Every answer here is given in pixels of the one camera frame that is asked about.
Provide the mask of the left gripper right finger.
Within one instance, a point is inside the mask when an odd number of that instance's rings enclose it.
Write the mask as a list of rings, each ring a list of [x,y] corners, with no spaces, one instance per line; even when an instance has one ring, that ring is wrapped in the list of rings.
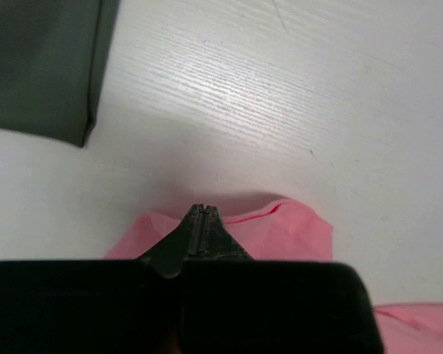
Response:
[[[353,268],[257,260],[215,207],[203,207],[204,227],[180,271],[182,352],[383,352],[368,292]]]

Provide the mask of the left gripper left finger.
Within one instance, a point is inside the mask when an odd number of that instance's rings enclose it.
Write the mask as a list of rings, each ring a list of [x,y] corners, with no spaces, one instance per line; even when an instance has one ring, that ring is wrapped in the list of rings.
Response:
[[[205,224],[192,206],[127,260],[0,261],[0,353],[148,353],[175,332],[180,271]]]

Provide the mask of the folded dark grey t-shirt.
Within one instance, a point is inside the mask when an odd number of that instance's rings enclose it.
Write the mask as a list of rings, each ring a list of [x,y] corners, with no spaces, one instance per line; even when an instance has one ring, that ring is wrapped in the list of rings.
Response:
[[[86,144],[118,1],[0,1],[0,129]]]

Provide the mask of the pink t-shirt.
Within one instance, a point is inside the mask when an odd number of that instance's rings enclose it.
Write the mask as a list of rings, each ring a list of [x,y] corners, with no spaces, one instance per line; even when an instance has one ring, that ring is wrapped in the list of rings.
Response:
[[[172,232],[180,221],[147,212],[106,254],[134,259]],[[333,227],[312,208],[291,199],[226,217],[226,230],[257,260],[331,261]],[[387,353],[443,353],[443,303],[376,306],[374,316]]]

